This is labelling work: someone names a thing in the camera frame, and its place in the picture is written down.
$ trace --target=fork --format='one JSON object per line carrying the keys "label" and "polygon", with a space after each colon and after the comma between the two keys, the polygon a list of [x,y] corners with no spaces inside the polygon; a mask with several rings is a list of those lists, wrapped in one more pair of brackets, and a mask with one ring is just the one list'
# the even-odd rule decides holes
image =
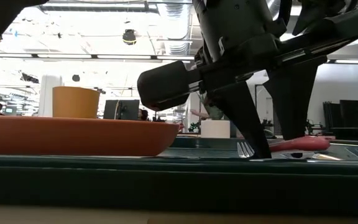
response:
{"label": "fork", "polygon": [[255,154],[255,151],[251,147],[251,145],[244,141],[244,142],[237,142],[237,152],[240,158],[250,158]]}

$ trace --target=orange bowl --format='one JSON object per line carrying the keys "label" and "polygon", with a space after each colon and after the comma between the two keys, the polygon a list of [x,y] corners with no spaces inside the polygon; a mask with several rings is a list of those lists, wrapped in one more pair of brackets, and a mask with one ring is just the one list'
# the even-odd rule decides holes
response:
{"label": "orange bowl", "polygon": [[156,156],[177,134],[147,121],[0,116],[0,154]]}

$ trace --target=ceiling duct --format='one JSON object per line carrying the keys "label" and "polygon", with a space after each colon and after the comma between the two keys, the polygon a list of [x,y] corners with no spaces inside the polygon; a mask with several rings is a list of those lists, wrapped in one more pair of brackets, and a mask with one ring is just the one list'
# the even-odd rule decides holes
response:
{"label": "ceiling duct", "polygon": [[83,2],[46,3],[38,6],[41,11],[64,12],[151,12],[158,13],[157,7],[150,5],[147,9],[143,4],[95,4]]}
{"label": "ceiling duct", "polygon": [[158,11],[164,23],[164,43],[167,55],[187,55],[190,49],[189,38],[190,7],[189,4],[158,4]]}

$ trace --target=white wall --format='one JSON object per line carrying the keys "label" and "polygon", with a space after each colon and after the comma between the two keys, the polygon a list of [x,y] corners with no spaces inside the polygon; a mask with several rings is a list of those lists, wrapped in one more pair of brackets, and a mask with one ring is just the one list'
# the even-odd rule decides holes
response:
{"label": "white wall", "polygon": [[[268,80],[265,72],[256,73],[250,80],[248,86],[252,96],[255,98],[255,84],[263,84]],[[260,91],[258,87],[257,107],[260,119],[267,117],[267,99],[270,95],[266,91]],[[314,123],[325,124],[323,102],[339,100],[358,100],[358,65],[335,65],[324,64],[318,68],[316,81],[310,99],[308,119]]]}
{"label": "white wall", "polygon": [[60,75],[43,75],[41,78],[41,90],[39,110],[37,116],[53,116],[53,88],[63,86],[63,79]]}

